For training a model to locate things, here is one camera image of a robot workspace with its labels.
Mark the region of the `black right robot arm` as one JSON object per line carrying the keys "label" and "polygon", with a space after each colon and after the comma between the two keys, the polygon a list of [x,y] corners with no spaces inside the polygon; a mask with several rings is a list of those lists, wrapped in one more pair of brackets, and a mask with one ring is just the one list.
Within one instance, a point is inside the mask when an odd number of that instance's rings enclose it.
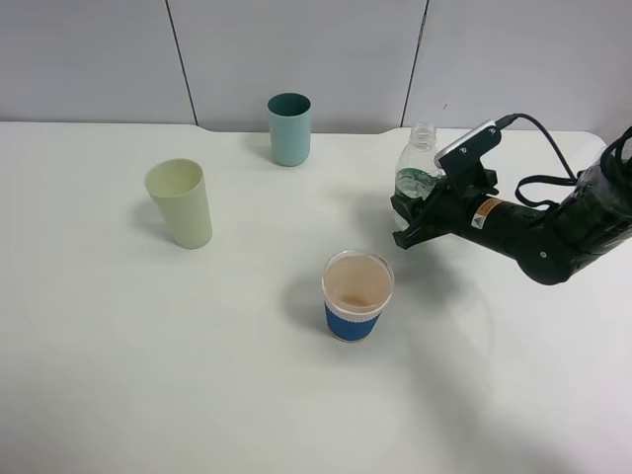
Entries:
{"label": "black right robot arm", "polygon": [[436,162],[445,174],[428,197],[394,194],[393,209],[407,223],[394,241],[409,249],[453,234],[513,259],[536,282],[565,282],[631,236],[631,158],[624,152],[631,133],[606,146],[577,176],[521,180],[571,187],[562,202],[523,195],[510,202],[497,197],[497,174],[481,159],[500,144],[511,120],[487,121],[441,150]]}

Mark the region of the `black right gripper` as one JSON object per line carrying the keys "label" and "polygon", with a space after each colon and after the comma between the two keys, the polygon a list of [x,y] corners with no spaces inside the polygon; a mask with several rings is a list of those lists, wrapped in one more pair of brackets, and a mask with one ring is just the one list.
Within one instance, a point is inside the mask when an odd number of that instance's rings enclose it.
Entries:
{"label": "black right gripper", "polygon": [[444,235],[455,235],[483,247],[529,247],[531,211],[527,207],[497,197],[497,174],[485,169],[481,186],[457,190],[442,174],[426,197],[406,197],[396,192],[393,210],[410,224],[393,233],[395,244],[410,249]]}

